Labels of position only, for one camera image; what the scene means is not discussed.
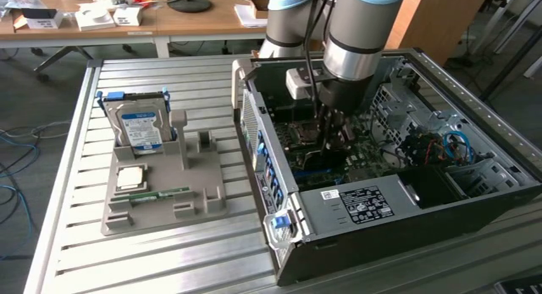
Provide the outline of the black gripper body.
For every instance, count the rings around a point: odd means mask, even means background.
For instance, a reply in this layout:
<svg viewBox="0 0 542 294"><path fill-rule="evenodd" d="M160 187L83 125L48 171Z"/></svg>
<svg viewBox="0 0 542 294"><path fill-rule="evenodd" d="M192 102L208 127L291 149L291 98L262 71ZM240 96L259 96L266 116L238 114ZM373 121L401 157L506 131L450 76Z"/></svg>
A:
<svg viewBox="0 0 542 294"><path fill-rule="evenodd" d="M323 81L319 91L319 101L326 107L338 110L345 115L354 114L362 104L371 80L373 76L358 81L347 81L343 79Z"/></svg>

